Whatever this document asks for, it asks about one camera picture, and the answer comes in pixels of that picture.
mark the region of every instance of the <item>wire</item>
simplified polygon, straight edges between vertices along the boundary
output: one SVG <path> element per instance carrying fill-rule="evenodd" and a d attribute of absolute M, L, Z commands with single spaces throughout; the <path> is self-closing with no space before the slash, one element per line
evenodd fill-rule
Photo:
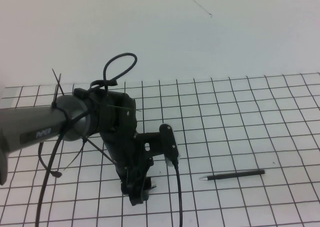
<path fill-rule="evenodd" d="M 76 158 L 80 155 L 80 153 L 84 151 L 84 147 L 85 147 L 86 142 L 87 141 L 85 139 L 82 139 L 82 147 L 81 147 L 81 149 L 76 154 L 76 156 L 73 158 L 73 160 L 63 170 L 66 170 L 66 168 L 68 168 L 76 160 Z"/>
<path fill-rule="evenodd" d="M 41 187 L 41 191 L 40 191 L 40 195 L 39 195 L 39 201 L 38 201 L 38 205 L 36 207 L 36 215 L 35 215 L 35 227 L 39 227 L 39 222 L 40 222 L 40 213 L 41 213 L 41 207 L 42 207 L 42 201 L 44 200 L 44 195 L 45 195 L 45 191 L 46 191 L 46 187 L 47 187 L 47 183 L 48 183 L 48 179 L 50 176 L 50 171 L 52 168 L 52 165 L 54 163 L 54 159 L 59 147 L 60 142 L 62 141 L 64 135 L 65 135 L 65 131 L 63 131 L 57 141 L 55 142 L 55 145 L 53 147 L 50 159 L 49 159 L 49 163 L 48 163 L 48 167 L 45 171 L 45 175 L 44 175 L 44 179 L 43 179 L 43 183 L 42 183 L 42 187 Z"/>
<path fill-rule="evenodd" d="M 93 147 L 95 147 L 101 154 L 103 154 L 104 157 L 106 157 L 109 161 L 111 161 L 114 165 L 118 165 L 117 162 L 115 162 L 113 159 L 111 159 L 108 155 L 106 155 L 106 153 L 100 149 L 98 146 L 95 145 L 95 143 L 93 143 L 90 139 L 88 139 L 87 137 L 83 137 L 86 141 L 88 141 Z"/>
<path fill-rule="evenodd" d="M 40 163 L 41 163 L 42 166 L 44 167 L 44 169 L 47 170 L 48 167 L 46 166 L 46 164 L 45 164 L 45 162 L 44 162 L 44 160 L 42 159 L 42 156 L 41 156 L 43 146 L 44 146 L 44 143 L 41 142 L 41 143 L 39 144 L 39 148 L 38 148 L 38 158 L 39 158 Z M 56 177 L 56 178 L 60 178 L 60 177 L 62 176 L 62 173 L 59 172 L 59 171 L 52 171 L 52 170 L 50 170 L 50 174 L 51 174 L 53 177 Z"/>
<path fill-rule="evenodd" d="M 182 191 L 181 191 L 181 181 L 180 181 L 180 174 L 179 174 L 179 167 L 178 167 L 178 161 L 172 162 L 175 173 L 176 173 L 176 181 L 178 185 L 178 196 L 179 196 L 179 227 L 182 227 L 183 224 L 183 210 L 182 210 Z"/>

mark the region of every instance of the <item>white grid surface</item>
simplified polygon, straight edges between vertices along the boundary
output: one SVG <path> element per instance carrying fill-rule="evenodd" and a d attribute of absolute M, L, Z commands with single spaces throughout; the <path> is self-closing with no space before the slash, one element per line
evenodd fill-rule
<path fill-rule="evenodd" d="M 89 84 L 62 85 L 65 93 Z M 6 88 L 0 108 L 50 105 L 55 86 Z M 181 154 L 184 227 L 320 226 L 320 74 L 241 79 L 122 83 L 116 91 L 136 99 L 137 131 L 175 130 Z M 97 135 L 91 140 L 103 147 Z M 43 146 L 49 161 L 54 140 Z M 63 169 L 82 141 L 64 141 L 53 167 Z M 9 156 L 0 187 L 0 226 L 34 226 L 45 175 L 38 145 Z M 144 204 L 123 197 L 115 167 L 86 144 L 62 177 L 49 177 L 42 227 L 179 226 L 174 169 L 163 155 L 148 172 L 157 187 Z M 214 173 L 265 169 L 262 176 L 216 181 Z"/>

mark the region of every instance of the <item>black pen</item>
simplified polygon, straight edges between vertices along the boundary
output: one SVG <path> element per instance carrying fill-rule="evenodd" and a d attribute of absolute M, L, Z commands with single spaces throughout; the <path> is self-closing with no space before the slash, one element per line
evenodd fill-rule
<path fill-rule="evenodd" d="M 214 174 L 206 177 L 200 178 L 201 181 L 213 181 L 213 180 L 222 180 L 222 179 L 230 179 L 244 176 L 257 176 L 263 175 L 265 173 L 264 169 L 257 169 L 252 171 L 243 171 L 243 172 L 234 172 L 234 173 L 222 173 L 222 174 Z"/>

